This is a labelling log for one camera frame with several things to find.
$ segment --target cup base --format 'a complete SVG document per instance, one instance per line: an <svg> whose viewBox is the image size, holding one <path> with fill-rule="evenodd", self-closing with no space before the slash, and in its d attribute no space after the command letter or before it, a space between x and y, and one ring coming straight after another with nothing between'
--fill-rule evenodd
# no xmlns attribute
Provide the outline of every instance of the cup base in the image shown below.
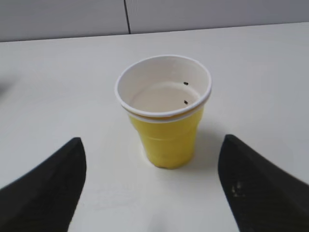
<svg viewBox="0 0 309 232"><path fill-rule="evenodd" d="M160 165L156 165L155 163L152 163L150 161L150 159L148 158L147 154L146 154L146 151L145 151L145 148L143 146L142 143L140 143L140 152L141 152L141 156L142 158L145 160L145 162L148 164L148 165L151 165L151 166L154 166L156 168L162 168L162 169L177 169L177 168L181 168L185 165L187 165L194 157L194 153L190 156L189 159L185 160L184 162L180 163L180 164L177 164L175 166L170 166L170 167L164 167L164 166L160 166Z"/></svg>

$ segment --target cup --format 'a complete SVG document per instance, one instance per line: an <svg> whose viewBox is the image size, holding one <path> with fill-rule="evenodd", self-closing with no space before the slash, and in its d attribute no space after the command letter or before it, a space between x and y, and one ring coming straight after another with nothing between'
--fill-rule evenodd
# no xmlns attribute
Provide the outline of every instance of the cup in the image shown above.
<svg viewBox="0 0 309 232"><path fill-rule="evenodd" d="M176 55L141 60L118 78L115 94L138 131L149 161L178 168L193 157L198 124L211 93L211 75Z"/></svg>

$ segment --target white table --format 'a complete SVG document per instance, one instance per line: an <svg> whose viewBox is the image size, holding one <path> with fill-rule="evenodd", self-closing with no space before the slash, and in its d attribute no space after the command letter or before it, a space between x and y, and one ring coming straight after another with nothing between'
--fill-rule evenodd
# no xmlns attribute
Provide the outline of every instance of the white table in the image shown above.
<svg viewBox="0 0 309 232"><path fill-rule="evenodd" d="M0 186L81 136L87 179L70 232L237 232L217 158L232 133L309 183L309 23L0 43ZM145 159L114 97L140 59L178 54L213 77L197 155Z"/></svg>

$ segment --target white cup rim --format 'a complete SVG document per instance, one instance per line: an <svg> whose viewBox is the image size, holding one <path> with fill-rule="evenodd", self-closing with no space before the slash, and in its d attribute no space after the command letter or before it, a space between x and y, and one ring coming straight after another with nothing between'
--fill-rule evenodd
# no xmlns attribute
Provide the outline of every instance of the white cup rim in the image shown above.
<svg viewBox="0 0 309 232"><path fill-rule="evenodd" d="M132 69L135 65L141 63L141 62L144 62L146 60L150 60L150 59L154 59L154 58L163 58L163 57L176 57L176 58L184 58L184 59L187 59L187 60L190 60L194 63L196 63L197 65L199 65L201 68L204 69L204 71L206 72L207 74L207 77L208 77L208 86L207 86L207 89L205 91L205 93L196 101L194 102L193 104L185 107L185 108L182 108L182 109L177 109L177 110L172 110L172 111L166 111L166 112L147 112L147 111L143 111L143 110L138 110L136 108L133 108L132 106L128 105L127 103L125 103L125 101L123 101L120 97L120 94L118 93L118 85L122 79L122 77L124 76L124 74ZM192 58L189 58L189 57L185 57L185 56L180 56L180 55L160 55L160 56L154 56L154 57L149 57L149 58L145 58L145 59L142 59L138 62L135 62L133 63L132 65L130 65L129 67L127 67L122 73L121 75L118 77L117 79L117 82L116 82L116 85L115 85L115 95L116 95L116 98L118 99L118 101L121 103L121 105L127 110L127 111L130 111L134 114L137 114L137 115L140 115L140 116L145 116L145 117L171 117L171 116L176 116L176 115L180 115L180 114L183 114L185 112L188 112L188 111L191 111L192 109L198 107L199 105L201 105L210 95L211 93L211 74L210 72L208 71L208 69L203 65L201 64L199 61L195 60L195 59L192 59Z"/></svg>

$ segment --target stacked cups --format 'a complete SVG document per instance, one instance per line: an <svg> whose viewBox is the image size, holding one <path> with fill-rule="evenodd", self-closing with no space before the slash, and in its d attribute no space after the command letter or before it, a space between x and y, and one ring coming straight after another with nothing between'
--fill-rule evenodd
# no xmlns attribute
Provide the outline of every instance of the stacked cups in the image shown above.
<svg viewBox="0 0 309 232"><path fill-rule="evenodd" d="M152 164L173 169L192 158L211 93L211 76L202 64L181 56L144 59L121 74L115 93Z"/></svg>

